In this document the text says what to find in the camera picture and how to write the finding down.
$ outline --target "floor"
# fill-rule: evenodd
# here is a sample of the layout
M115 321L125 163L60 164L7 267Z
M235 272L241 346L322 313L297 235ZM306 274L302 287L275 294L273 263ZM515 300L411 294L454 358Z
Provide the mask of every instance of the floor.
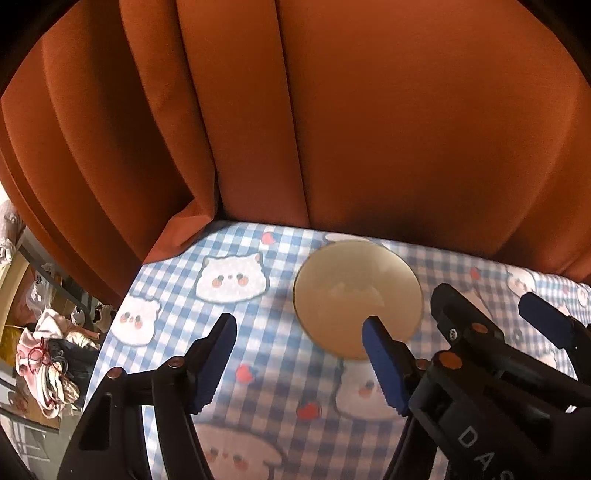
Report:
M45 456L49 458L46 460L36 460L29 458L29 469L33 472L39 480L56 480L57 473L60 469L61 460L64 457L66 448L72 434L76 429L80 417L68 416L62 419L60 426L60 433L46 433L27 430L27 443L30 445L37 444L43 448ZM41 452L35 452L38 456L44 456Z

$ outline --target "copper screw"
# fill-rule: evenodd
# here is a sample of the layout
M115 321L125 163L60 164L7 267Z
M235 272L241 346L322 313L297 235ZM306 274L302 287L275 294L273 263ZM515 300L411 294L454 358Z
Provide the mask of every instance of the copper screw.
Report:
M179 368L184 365L184 357L183 356L174 356L170 360L168 360L168 366L171 368Z
M122 373L123 369L121 367L113 367L107 372L107 377L114 380L115 378L119 378Z
M488 328L481 323L472 323L472 330L478 333L488 333Z
M462 359L455 353L446 351L439 354L439 362L450 370L458 370L462 368Z
M417 358L415 364L419 370L426 370L431 365L431 362L426 358Z

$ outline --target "cat face print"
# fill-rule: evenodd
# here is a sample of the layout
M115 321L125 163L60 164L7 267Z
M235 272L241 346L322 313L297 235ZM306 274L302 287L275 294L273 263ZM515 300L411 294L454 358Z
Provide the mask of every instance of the cat face print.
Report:
M206 257L195 293L211 303L236 303L261 295L268 285L260 252L245 257Z
M515 295L521 298L529 291L535 291L533 275L519 267L507 267L507 286Z
M195 430L216 480L272 480L281 466L277 448L252 433L204 423Z
M157 300L144 300L128 295L113 320L111 332L126 345L148 345L154 336L154 323L159 309Z
M343 361L335 403L339 414L359 420L390 420L398 416L386 403L369 362Z
M464 295L468 300L470 300L470 303L472 303L478 310L484 313L484 315L486 315L486 317L489 320L492 320L491 313L486 308L486 305L484 305L484 302L482 301L478 293L476 293L476 290L463 292L462 295Z

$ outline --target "blue gingham tablecloth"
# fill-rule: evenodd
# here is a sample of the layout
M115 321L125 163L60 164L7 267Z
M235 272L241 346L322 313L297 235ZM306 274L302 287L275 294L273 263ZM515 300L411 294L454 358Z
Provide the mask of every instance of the blue gingham tablecloth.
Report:
M314 250L339 238L215 222L182 255L143 266L102 347L87 400L109 368L154 369L183 355L229 312L238 339L213 402L194 417L215 478L381 479L403 419L386 406L368 362L323 351L294 313L298 270ZM535 291L588 324L588 286L468 255L370 240L404 259L420 282L424 317L408 342L416 357L430 359L449 347L429 305L433 288L447 282L486 312L509 344L574 376L566 353L522 320L517 304L525 291ZM220 294L229 277L234 287ZM144 408L144 429L153 477L165 478L152 407ZM443 478L445 466L439 454L431 478Z

